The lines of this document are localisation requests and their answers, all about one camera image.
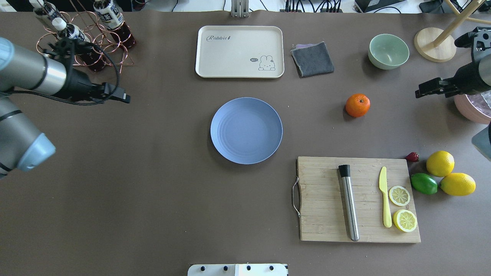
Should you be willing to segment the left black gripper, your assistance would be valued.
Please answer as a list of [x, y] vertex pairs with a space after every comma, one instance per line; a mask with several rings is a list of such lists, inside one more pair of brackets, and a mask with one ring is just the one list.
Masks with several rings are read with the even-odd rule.
[[72, 67], [66, 70], [65, 94], [69, 103], [103, 103], [106, 100], [130, 103], [130, 95], [119, 86], [104, 82], [93, 84], [86, 73]]

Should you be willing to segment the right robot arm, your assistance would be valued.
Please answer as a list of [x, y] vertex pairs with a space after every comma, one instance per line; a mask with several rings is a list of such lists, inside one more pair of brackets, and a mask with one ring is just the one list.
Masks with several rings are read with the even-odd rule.
[[[449, 98], [456, 95], [475, 95], [490, 90], [490, 66], [484, 61], [469, 63], [457, 70], [454, 77], [442, 80], [436, 77], [419, 84], [415, 97], [444, 94]], [[471, 139], [472, 145], [486, 159], [491, 159], [490, 124]]]

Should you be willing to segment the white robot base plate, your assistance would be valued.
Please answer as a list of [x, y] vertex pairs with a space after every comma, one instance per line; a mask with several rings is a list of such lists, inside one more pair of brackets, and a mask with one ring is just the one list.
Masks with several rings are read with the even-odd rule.
[[245, 264], [194, 264], [188, 276], [288, 276], [287, 264], [245, 263]]

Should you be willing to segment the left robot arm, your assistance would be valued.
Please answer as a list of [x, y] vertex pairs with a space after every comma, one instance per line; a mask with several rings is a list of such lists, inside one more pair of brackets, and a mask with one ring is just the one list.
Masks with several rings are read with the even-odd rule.
[[[11, 100], [13, 95], [35, 95], [69, 105], [100, 105], [108, 100], [130, 103], [120, 87], [120, 71], [96, 44], [62, 38], [44, 53], [31, 51], [2, 37], [0, 96], [0, 174], [31, 171], [54, 155], [56, 147]], [[96, 49], [115, 70], [116, 83], [93, 83], [74, 67], [76, 54]]]

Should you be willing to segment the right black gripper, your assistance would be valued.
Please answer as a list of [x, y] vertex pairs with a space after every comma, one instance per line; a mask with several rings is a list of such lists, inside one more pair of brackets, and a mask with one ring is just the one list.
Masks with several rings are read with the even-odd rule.
[[469, 63], [459, 68], [454, 77], [444, 80], [446, 82], [443, 91], [442, 79], [436, 77], [432, 80], [419, 84], [415, 91], [416, 99], [433, 94], [455, 96], [461, 94], [476, 95], [484, 92], [484, 81], [481, 79], [477, 65]]

